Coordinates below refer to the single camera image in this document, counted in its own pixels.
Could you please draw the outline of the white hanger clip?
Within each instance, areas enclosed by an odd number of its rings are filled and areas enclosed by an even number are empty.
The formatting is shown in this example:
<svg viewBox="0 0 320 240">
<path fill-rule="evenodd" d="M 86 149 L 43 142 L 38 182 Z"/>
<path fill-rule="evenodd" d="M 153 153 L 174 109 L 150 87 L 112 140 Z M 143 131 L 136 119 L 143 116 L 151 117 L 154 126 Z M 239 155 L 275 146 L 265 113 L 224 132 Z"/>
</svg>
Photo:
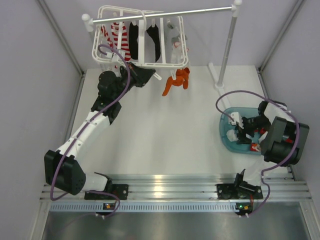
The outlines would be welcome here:
<svg viewBox="0 0 320 240">
<path fill-rule="evenodd" d="M 156 72 L 153 74 L 153 76 L 154 76 L 157 80 L 159 80 L 159 81 L 162 80 L 162 77 L 161 77 L 158 73 L 156 73 Z"/>
</svg>

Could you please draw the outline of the white plastic sock hanger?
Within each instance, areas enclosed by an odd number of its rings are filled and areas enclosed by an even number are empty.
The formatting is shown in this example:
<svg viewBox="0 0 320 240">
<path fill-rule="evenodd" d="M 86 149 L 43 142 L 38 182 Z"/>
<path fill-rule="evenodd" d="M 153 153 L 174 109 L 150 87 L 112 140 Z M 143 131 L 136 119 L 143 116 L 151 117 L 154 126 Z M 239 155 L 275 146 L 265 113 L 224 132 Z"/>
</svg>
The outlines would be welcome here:
<svg viewBox="0 0 320 240">
<path fill-rule="evenodd" d="M 118 17 L 125 17 L 126 20 L 122 22 L 106 22 L 93 24 L 93 46 L 91 55 L 97 64 L 102 69 L 111 67 L 112 63 L 107 59 L 107 53 L 112 51 L 105 47 L 98 48 L 99 45 L 107 45 L 102 32 L 101 26 L 104 25 L 112 42 L 113 49 L 118 49 L 115 46 L 115 42 L 112 36 L 111 24 L 112 23 L 124 23 L 128 33 L 129 40 L 129 27 L 130 23 L 138 26 L 138 60 L 131 59 L 129 62 L 133 62 L 135 65 L 143 68 L 152 69 L 183 69 L 189 63 L 187 37 L 185 35 L 184 21 L 181 16 L 163 16 L 162 12 L 156 11 L 156 17 L 147 18 L 147 15 L 153 14 L 152 10 L 139 10 L 134 8 L 119 7 L 112 5 L 103 5 L 98 9 L 98 19 L 112 19 Z M 167 41 L 167 22 L 171 22 L 180 31 L 180 43 L 183 51 L 183 62 L 181 64 L 171 63 L 172 45 Z M 161 55 L 157 62 L 155 62 L 155 44 L 151 37 L 147 34 L 147 29 L 150 26 L 157 25 L 159 29 L 160 48 Z"/>
</svg>

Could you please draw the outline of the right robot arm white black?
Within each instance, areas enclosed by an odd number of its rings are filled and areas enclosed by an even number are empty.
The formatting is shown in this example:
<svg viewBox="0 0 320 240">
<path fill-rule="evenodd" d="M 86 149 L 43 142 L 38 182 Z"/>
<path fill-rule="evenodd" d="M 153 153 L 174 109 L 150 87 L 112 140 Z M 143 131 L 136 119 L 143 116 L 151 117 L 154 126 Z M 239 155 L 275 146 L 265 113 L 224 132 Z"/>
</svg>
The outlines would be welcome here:
<svg viewBox="0 0 320 240">
<path fill-rule="evenodd" d="M 282 102 L 262 101 L 258 106 L 258 116 L 243 118 L 243 128 L 237 139 L 242 143 L 244 133 L 252 134 L 264 130 L 258 140 L 263 160 L 238 173 L 234 180 L 233 192 L 238 198 L 261 198 L 261 185 L 266 184 L 267 173 L 280 167 L 299 162 L 310 127 L 299 122 Z"/>
</svg>

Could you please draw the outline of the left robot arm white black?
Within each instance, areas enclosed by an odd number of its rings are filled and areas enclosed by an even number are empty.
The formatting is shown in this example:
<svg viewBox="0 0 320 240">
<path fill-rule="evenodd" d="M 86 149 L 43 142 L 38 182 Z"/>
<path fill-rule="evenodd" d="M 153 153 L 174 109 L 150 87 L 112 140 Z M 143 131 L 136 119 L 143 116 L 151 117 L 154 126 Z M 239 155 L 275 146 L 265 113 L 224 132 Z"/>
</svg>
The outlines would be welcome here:
<svg viewBox="0 0 320 240">
<path fill-rule="evenodd" d="M 47 184 L 74 196 L 95 191 L 107 199 L 113 194 L 110 177 L 83 170 L 85 155 L 96 138 L 117 118 L 122 108 L 119 100 L 133 87 L 144 87 L 155 73 L 155 69 L 138 67 L 130 62 L 120 66 L 119 75 L 112 70 L 99 75 L 97 98 L 84 122 L 57 150 L 48 150 L 44 155 Z"/>
</svg>

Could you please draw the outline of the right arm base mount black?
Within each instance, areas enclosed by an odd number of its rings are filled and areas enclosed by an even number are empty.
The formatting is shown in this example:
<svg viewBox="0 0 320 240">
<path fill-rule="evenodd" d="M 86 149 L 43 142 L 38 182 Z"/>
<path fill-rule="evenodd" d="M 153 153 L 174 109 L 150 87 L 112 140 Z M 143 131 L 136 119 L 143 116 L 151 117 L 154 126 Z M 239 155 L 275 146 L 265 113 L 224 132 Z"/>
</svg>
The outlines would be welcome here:
<svg viewBox="0 0 320 240">
<path fill-rule="evenodd" d="M 248 183 L 221 183 L 216 185 L 219 200 L 261 200 L 263 193 L 260 186 L 253 186 Z"/>
</svg>

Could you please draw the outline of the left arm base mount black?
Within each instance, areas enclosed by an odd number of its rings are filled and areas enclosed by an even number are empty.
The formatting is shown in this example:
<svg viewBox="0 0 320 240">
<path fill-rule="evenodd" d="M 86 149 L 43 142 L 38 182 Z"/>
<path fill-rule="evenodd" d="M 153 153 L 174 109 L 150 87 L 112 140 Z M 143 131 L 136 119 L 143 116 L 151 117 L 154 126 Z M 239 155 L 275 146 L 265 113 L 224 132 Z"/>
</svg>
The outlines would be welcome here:
<svg viewBox="0 0 320 240">
<path fill-rule="evenodd" d="M 117 196 L 121 201 L 128 199 L 129 185 L 128 184 L 112 184 L 111 194 Z"/>
</svg>

